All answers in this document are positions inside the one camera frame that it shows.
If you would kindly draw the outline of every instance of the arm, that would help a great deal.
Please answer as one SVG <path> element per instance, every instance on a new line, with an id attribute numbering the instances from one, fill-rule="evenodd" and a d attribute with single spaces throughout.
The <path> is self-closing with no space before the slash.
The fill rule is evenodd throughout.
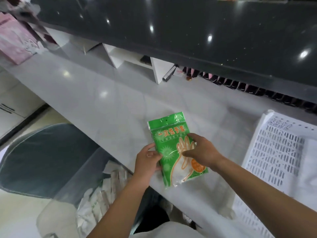
<path id="1" fill-rule="evenodd" d="M 204 137 L 188 136 L 197 146 L 183 155 L 219 173 L 276 238 L 316 237 L 317 212 L 228 160 Z"/>
<path id="2" fill-rule="evenodd" d="M 87 238 L 129 237 L 142 196 L 162 158 L 156 151 L 148 151 L 154 146 L 149 144 L 138 153 L 132 179 Z"/>

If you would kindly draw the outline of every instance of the black granite shelf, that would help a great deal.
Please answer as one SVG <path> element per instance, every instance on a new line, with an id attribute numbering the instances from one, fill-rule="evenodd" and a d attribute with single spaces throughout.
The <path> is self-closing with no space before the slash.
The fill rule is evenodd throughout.
<path id="1" fill-rule="evenodd" d="M 40 23 L 317 103 L 317 5 L 32 0 Z M 35 22 L 27 17 L 19 19 Z"/>

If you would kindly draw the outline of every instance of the chair backrest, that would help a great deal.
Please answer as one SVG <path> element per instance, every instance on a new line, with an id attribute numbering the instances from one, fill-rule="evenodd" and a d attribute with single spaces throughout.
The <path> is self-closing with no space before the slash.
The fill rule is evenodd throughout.
<path id="1" fill-rule="evenodd" d="M 0 188 L 54 198 L 98 148 L 72 124 L 43 127 L 10 144 L 0 161 Z"/>

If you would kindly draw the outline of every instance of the transparent plastic bag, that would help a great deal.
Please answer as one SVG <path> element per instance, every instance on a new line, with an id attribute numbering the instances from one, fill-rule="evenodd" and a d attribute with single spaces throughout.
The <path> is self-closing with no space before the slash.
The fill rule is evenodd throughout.
<path id="1" fill-rule="evenodd" d="M 183 151 L 195 147 L 188 137 L 188 126 L 183 112 L 175 113 L 148 122 L 156 150 L 163 155 L 160 160 L 163 181 L 166 187 L 177 186 L 182 182 L 208 172 L 196 160 L 182 155 Z"/>

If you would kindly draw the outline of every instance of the hand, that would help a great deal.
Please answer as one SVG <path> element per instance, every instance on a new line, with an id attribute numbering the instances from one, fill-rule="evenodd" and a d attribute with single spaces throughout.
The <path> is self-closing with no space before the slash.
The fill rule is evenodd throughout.
<path id="1" fill-rule="evenodd" d="M 135 161 L 133 178 L 137 179 L 138 182 L 141 182 L 146 187 L 149 186 L 154 172 L 160 169 L 156 164 L 162 158 L 162 155 L 156 151 L 149 151 L 149 149 L 154 146 L 154 143 L 144 146 L 137 154 L 137 159 Z"/>
<path id="2" fill-rule="evenodd" d="M 184 151 L 183 156 L 191 157 L 201 165 L 216 171 L 218 162 L 225 159 L 225 157 L 222 156 L 214 145 L 206 138 L 194 133 L 189 133 L 187 136 L 193 138 L 197 145 L 194 149 Z"/>

